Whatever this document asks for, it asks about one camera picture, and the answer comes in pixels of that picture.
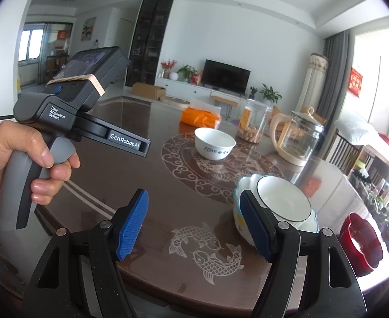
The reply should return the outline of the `person's left hand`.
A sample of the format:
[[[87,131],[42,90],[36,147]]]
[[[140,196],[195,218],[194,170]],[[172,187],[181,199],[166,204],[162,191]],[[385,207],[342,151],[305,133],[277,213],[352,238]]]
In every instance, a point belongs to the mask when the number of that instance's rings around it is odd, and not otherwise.
[[[53,156],[39,131],[16,122],[4,121],[0,123],[0,189],[6,165],[14,151],[24,152],[36,164],[49,169],[48,179],[35,179],[31,183],[31,200],[40,205],[48,205],[71,178],[72,170],[81,165],[76,153],[61,164],[54,164]]]

